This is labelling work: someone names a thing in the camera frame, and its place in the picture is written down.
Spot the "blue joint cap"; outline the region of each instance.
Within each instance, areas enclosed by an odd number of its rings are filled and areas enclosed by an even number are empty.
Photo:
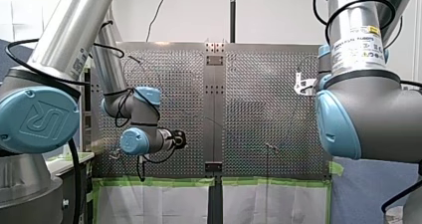
[[[317,93],[316,118],[323,149],[333,156],[361,158],[359,137],[347,111],[330,91]]]
[[[78,104],[51,87],[21,89],[0,101],[0,148],[43,153],[66,144],[78,130]]]
[[[147,154],[149,152],[148,136],[143,130],[131,127],[121,135],[120,148],[128,155]]]
[[[147,98],[153,105],[160,105],[161,91],[159,89],[151,87],[137,87],[135,89]],[[145,102],[145,100],[137,92],[134,93],[134,97],[142,102]]]
[[[330,53],[331,53],[331,47],[328,44],[325,44],[319,47],[317,51],[317,57],[321,58]]]

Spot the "black cable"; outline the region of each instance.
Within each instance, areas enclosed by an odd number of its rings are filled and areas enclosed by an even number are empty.
[[[127,125],[127,123],[130,121],[130,118],[127,118],[124,123],[118,124],[118,119],[123,117],[123,113],[121,112],[121,110],[123,109],[124,105],[126,104],[127,99],[132,94],[131,88],[128,88],[126,90],[127,90],[126,96],[124,96],[124,98],[121,98],[120,101],[118,102],[117,113],[115,114],[115,118],[114,118],[114,125],[116,127],[123,127],[123,126]]]
[[[36,69],[36,68],[28,65],[26,62],[24,62],[24,61],[20,60],[19,58],[17,58],[15,56],[15,54],[13,54],[12,51],[11,51],[11,49],[14,48],[14,47],[16,47],[16,46],[20,46],[20,45],[28,44],[28,43],[35,43],[35,42],[38,42],[39,40],[40,39],[29,39],[29,40],[22,40],[22,41],[16,41],[16,42],[9,43],[6,46],[6,50],[5,50],[6,55],[10,59],[12,59],[14,62],[16,62],[17,64],[23,66],[24,68],[30,70],[31,72],[36,73],[36,74],[38,74],[38,75],[40,75],[40,76],[42,76],[42,77],[44,77],[46,79],[53,79],[53,80],[56,80],[58,82],[62,82],[62,83],[66,83],[66,84],[71,84],[71,85],[76,85],[76,86],[85,86],[85,87],[88,87],[88,86],[91,85],[90,83],[76,82],[76,81],[70,81],[70,80],[66,80],[66,79],[62,79],[62,78],[53,77],[53,76],[51,76],[51,75],[49,75],[49,74],[47,74],[45,72],[42,72],[42,71],[40,71],[40,70],[38,70],[38,69]],[[110,46],[106,46],[106,45],[102,45],[102,44],[98,44],[98,43],[94,43],[94,45],[95,46],[98,46],[98,47],[102,47],[102,48],[111,49],[111,50],[115,50],[115,51],[121,52],[121,55],[118,56],[118,57],[119,58],[124,57],[124,51],[122,51],[119,48],[110,47]]]
[[[103,24],[102,24],[102,26],[100,27],[100,31],[105,27],[105,26],[107,26],[107,25],[113,25],[114,24],[114,21],[113,20],[108,20],[108,21],[106,21],[106,22],[104,22]]]
[[[136,172],[141,182],[145,181],[145,162],[142,161],[142,173],[139,171],[140,156],[136,158]]]
[[[175,148],[175,147],[173,147],[173,148],[171,149],[171,153],[170,153],[170,155],[168,155],[166,158],[164,158],[164,159],[162,159],[162,160],[159,160],[159,161],[151,160],[151,159],[149,159],[149,158],[145,157],[145,155],[143,155],[142,157],[143,157],[143,158],[144,158],[147,162],[154,163],[154,164],[159,164],[159,163],[163,163],[163,162],[167,161],[168,159],[170,159],[170,157],[174,154],[174,151],[175,151],[175,150],[176,150],[176,148]]]
[[[114,50],[114,51],[120,52],[120,56],[118,56],[118,57],[119,58],[123,58],[124,57],[124,51],[122,51],[119,48],[111,47],[111,46],[107,46],[107,45],[103,45],[103,44],[99,44],[99,43],[94,43],[94,46],[101,47],[101,48],[106,48],[106,49],[109,49],[109,50]]]
[[[78,150],[75,145],[74,139],[69,140],[69,149],[72,154],[72,163],[74,165],[75,175],[75,212],[74,212],[74,224],[79,224],[81,216],[81,195],[82,195],[82,183],[81,183],[81,167],[79,163]]]
[[[401,85],[409,85],[409,86],[414,86],[414,87],[418,87],[422,89],[422,83],[417,83],[417,82],[412,82],[412,81],[400,81]]]
[[[400,25],[399,26],[400,27],[398,29],[397,35],[394,37],[394,39],[387,46],[385,46],[384,50],[387,50],[389,47],[391,47],[391,45],[393,45],[397,41],[398,37],[400,37],[401,31],[403,30],[403,16],[400,18]]]
[[[396,16],[396,10],[395,10],[395,7],[394,7],[394,5],[392,5],[390,2],[388,2],[387,0],[356,0],[356,1],[352,1],[352,2],[349,2],[349,3],[346,3],[345,5],[343,5],[342,7],[340,7],[339,9],[337,9],[332,15],[331,15],[331,17],[329,17],[329,19],[328,19],[328,21],[326,22],[326,27],[325,27],[325,39],[326,39],[326,42],[328,43],[328,44],[330,44],[330,42],[329,42],[329,31],[330,31],[330,28],[331,28],[331,24],[332,24],[332,22],[335,20],[335,18],[340,14],[340,13],[342,13],[343,11],[345,11],[347,8],[349,8],[350,6],[352,6],[352,5],[354,5],[354,4],[356,4],[356,3],[362,3],[362,2],[378,2],[378,3],[382,3],[382,4],[384,4],[384,5],[386,5],[390,10],[391,10],[391,17],[390,17],[390,20],[388,20],[388,22],[386,23],[386,24],[384,24],[382,27],[381,27],[381,30],[382,29],[384,29],[384,28],[386,28],[386,27],[388,27],[393,21],[394,21],[394,18],[395,18],[395,16]]]
[[[149,41],[149,36],[151,35],[151,28],[152,28],[152,25],[154,24],[155,19],[157,19],[159,9],[161,8],[161,5],[162,5],[162,3],[163,3],[163,2],[164,2],[164,0],[161,0],[161,1],[159,2],[158,7],[157,7],[157,10],[155,11],[154,18],[153,18],[153,19],[152,19],[152,21],[149,23],[148,35],[146,36],[146,42],[148,42],[148,41]]]
[[[323,24],[326,25],[326,21],[319,15],[319,12],[317,11],[317,0],[313,0],[313,6],[314,6],[314,14],[316,18]]]
[[[415,184],[413,184],[412,186],[410,186],[409,188],[405,189],[404,191],[400,192],[399,194],[393,196],[391,199],[389,199],[388,201],[384,202],[384,204],[382,204],[381,206],[381,210],[383,213],[386,212],[387,207],[390,206],[391,204],[393,204],[394,202],[400,200],[401,198],[409,195],[410,193],[416,191],[417,189],[419,189],[420,187],[422,187],[422,180],[416,182]]]

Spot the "robotic arm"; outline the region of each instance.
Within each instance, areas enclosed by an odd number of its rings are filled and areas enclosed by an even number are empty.
[[[0,87],[0,219],[6,223],[62,222],[69,201],[64,202],[62,180],[51,178],[41,153],[65,145],[79,127],[76,87],[88,85],[78,79],[91,47],[96,38],[102,45],[115,46],[111,27],[102,26],[111,1],[61,0],[28,63],[9,53],[22,66],[10,69]],[[104,48],[95,48],[94,54],[104,111],[131,119],[121,149],[143,155],[184,147],[183,131],[157,127],[160,91],[129,89],[116,55]],[[80,181],[75,176],[77,194],[71,203],[74,223],[79,223]]]
[[[103,26],[97,42],[115,47],[112,26]],[[144,155],[170,148],[183,148],[186,137],[181,130],[158,128],[161,92],[150,87],[129,89],[121,69],[120,58],[111,50],[94,47],[105,98],[102,109],[114,118],[130,118],[130,127],[120,138],[120,148],[129,155]]]
[[[422,92],[403,90],[384,58],[409,0],[355,1],[327,0],[328,46],[319,50],[319,70],[330,74],[318,77],[316,95],[321,144],[334,156],[421,165]],[[409,197],[405,224],[422,223],[420,198],[420,190]]]

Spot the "metal bracket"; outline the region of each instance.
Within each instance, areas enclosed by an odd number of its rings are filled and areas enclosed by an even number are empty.
[[[317,79],[302,80],[302,73],[296,73],[295,92],[299,96],[311,97],[315,95],[315,84]]]
[[[207,56],[207,66],[223,66],[222,56]]]
[[[222,162],[205,162],[205,172],[221,172],[223,171]]]

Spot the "metal panel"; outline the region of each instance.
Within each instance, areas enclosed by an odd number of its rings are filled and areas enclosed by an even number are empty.
[[[151,86],[160,88],[161,121],[159,126],[179,128],[186,132],[188,146],[177,150],[174,156],[162,164],[146,163],[146,175],[157,177],[203,177],[204,176],[204,44],[169,43],[121,43],[126,52],[122,60],[126,80],[130,87]],[[138,64],[127,56],[141,60]],[[94,99],[100,104],[100,93]],[[93,134],[104,150],[98,155],[94,176],[136,175],[136,158],[120,154],[118,159],[110,156],[118,149],[118,139],[124,128],[115,128],[113,118],[103,114]],[[168,152],[152,155],[162,159]]]
[[[161,88],[160,125],[184,129],[188,135],[188,147],[163,164],[147,164],[147,176],[203,177],[206,162],[222,162],[225,176],[328,178],[329,157],[319,145],[314,98],[294,92],[300,63],[305,79],[316,76],[312,56],[317,46],[119,46],[126,56],[142,61],[122,61],[128,84]],[[113,119],[100,112],[95,68],[92,83],[92,140],[98,154],[94,176],[136,175],[135,157],[119,154],[113,159],[123,128],[115,128]]]
[[[224,175],[328,178],[314,98],[293,89],[297,70],[316,76],[317,46],[229,44],[225,50]]]

